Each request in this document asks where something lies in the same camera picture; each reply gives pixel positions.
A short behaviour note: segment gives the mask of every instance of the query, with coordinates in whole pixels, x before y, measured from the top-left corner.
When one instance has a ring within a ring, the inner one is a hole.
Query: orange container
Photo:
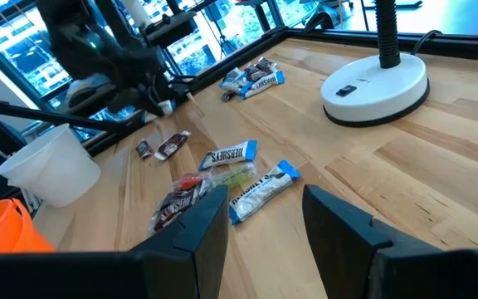
[[[0,200],[0,253],[54,251],[32,226],[31,215],[19,200]]]

